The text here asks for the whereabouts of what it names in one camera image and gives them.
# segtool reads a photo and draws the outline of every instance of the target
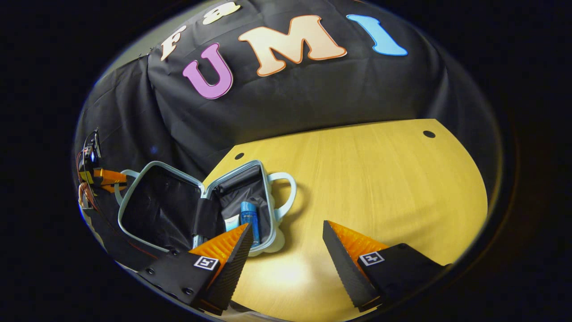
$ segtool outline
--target wooden table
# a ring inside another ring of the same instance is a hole
[[[236,160],[239,153],[244,156]],[[343,321],[366,313],[353,307],[336,273],[322,240],[324,220],[389,246],[406,242],[445,265],[471,245],[487,216],[486,192],[474,161],[433,119],[240,144],[211,172],[205,186],[254,159],[269,174],[290,173],[298,192],[280,225],[284,248],[248,258],[232,300],[284,320]],[[288,183],[280,180],[272,189],[279,207],[288,198]]]

